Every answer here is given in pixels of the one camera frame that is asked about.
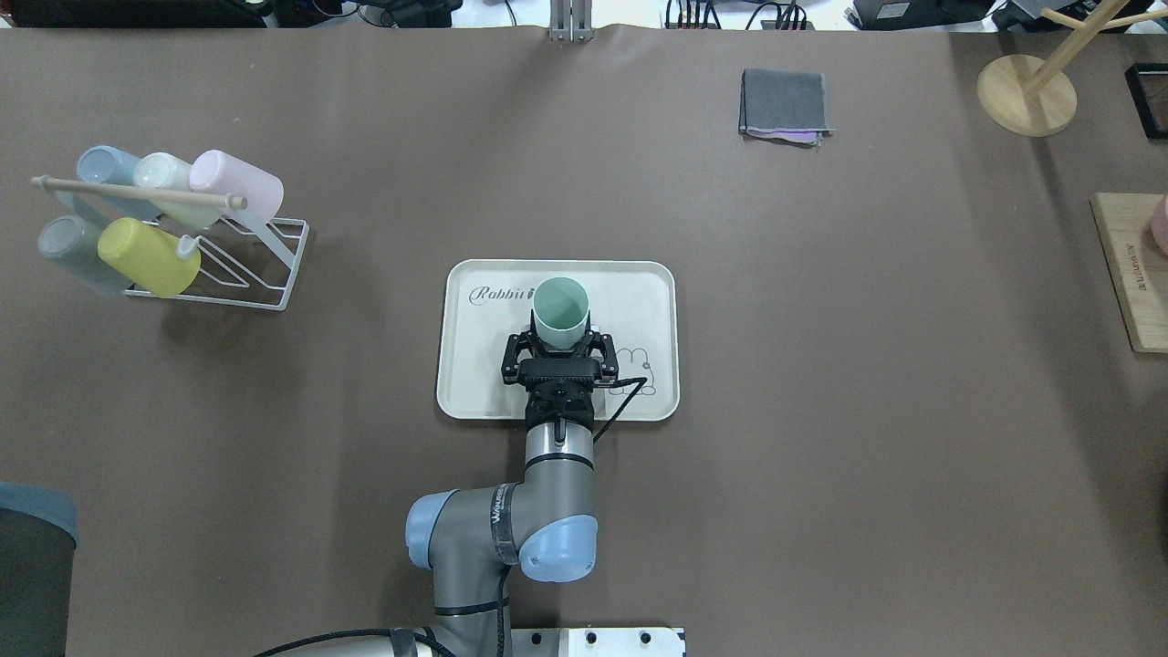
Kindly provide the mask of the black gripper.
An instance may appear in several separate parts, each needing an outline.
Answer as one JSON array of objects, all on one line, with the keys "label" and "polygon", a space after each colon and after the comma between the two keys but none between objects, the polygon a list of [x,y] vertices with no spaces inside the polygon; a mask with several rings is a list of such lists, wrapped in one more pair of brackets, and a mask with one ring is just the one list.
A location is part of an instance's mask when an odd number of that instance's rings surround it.
[{"label": "black gripper", "polygon": [[584,334],[572,350],[548,350],[538,339],[533,310],[529,311],[529,328],[508,336],[502,382],[521,383],[528,390],[523,412],[527,427],[558,420],[592,427],[591,394],[598,387],[613,387],[618,378],[612,337],[593,328],[591,311]]}]

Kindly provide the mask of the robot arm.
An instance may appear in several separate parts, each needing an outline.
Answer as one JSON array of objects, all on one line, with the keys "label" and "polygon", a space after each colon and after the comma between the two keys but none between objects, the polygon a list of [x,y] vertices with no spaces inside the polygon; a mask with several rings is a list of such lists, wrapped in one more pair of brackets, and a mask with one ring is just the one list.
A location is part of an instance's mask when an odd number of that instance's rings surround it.
[{"label": "robot arm", "polygon": [[618,387],[612,338],[585,314],[575,341],[538,313],[512,334],[503,383],[528,392],[523,479],[422,496],[406,516],[413,566],[433,574],[434,623],[420,628],[321,632],[267,650],[296,656],[509,656],[507,578],[588,578],[597,556],[595,407],[597,388]]},{"label": "robot arm", "polygon": [[77,510],[70,495],[1,484],[1,653],[67,653]]}]

